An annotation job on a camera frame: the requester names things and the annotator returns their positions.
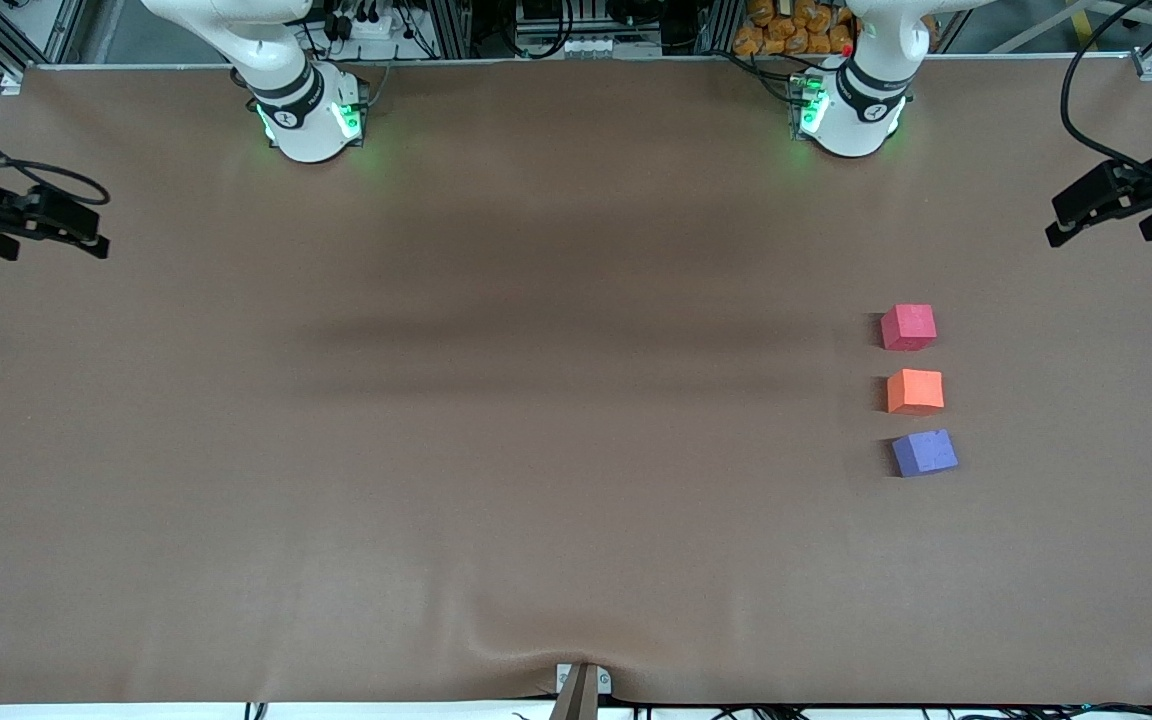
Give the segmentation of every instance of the brown table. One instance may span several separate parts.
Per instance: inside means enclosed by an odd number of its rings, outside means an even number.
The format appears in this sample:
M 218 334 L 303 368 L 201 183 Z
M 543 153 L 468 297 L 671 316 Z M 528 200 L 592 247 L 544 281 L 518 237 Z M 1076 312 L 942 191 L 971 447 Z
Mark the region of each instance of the brown table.
M 222 71 L 29 74 L 114 252 L 0 262 L 0 702 L 1152 702 L 1152 247 L 1047 249 L 1063 71 L 929 63 L 846 161 L 718 62 L 402 68 L 320 167 Z M 1128 61 L 1076 99 L 1151 154 Z

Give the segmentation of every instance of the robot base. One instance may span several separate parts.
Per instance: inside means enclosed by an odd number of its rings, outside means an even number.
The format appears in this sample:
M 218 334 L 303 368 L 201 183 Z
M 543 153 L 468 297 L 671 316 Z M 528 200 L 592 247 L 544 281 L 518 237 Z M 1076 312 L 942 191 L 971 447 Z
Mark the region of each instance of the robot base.
M 795 135 L 812 138 L 820 147 L 841 158 L 863 158 L 882 146 L 882 142 L 896 131 L 900 113 L 905 108 L 902 99 L 887 118 L 879 122 L 863 122 L 856 111 L 838 94 L 836 73 L 833 70 L 808 70 L 799 88 L 793 88 L 795 97 L 806 104 L 790 108 Z
M 366 83 L 359 83 L 356 76 L 334 65 L 314 63 L 314 67 L 323 73 L 323 100 L 306 114 L 302 127 L 282 128 L 260 113 L 270 146 L 282 150 L 297 162 L 323 162 L 346 147 L 362 146 L 367 123 Z

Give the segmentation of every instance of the orange cube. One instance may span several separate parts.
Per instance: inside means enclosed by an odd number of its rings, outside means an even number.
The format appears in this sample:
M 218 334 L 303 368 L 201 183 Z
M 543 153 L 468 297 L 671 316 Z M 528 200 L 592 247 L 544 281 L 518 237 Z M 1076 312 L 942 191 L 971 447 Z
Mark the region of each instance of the orange cube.
M 945 410 L 941 373 L 909 367 L 887 378 L 887 411 L 901 415 L 934 415 Z

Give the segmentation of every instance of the cube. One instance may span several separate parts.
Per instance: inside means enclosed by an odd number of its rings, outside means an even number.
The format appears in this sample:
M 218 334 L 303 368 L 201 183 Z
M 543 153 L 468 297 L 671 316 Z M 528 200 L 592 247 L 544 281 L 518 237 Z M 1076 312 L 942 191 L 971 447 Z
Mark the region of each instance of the cube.
M 909 367 L 887 378 L 887 411 L 901 415 L 934 415 L 945 410 L 941 373 Z
M 892 442 L 892 449 L 896 452 L 896 464 L 904 478 L 940 473 L 958 465 L 949 430 L 929 430 L 902 437 Z
M 937 319 L 931 305 L 893 305 L 882 316 L 882 347 L 887 350 L 923 350 L 937 340 Z

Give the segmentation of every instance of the pink cube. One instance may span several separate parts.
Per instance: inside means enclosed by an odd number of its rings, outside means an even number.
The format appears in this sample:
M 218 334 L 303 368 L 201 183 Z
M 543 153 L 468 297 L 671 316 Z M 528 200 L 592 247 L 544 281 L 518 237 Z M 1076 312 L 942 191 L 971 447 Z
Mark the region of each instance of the pink cube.
M 937 340 L 937 319 L 931 305 L 895 305 L 882 316 L 882 347 L 887 350 L 923 350 Z

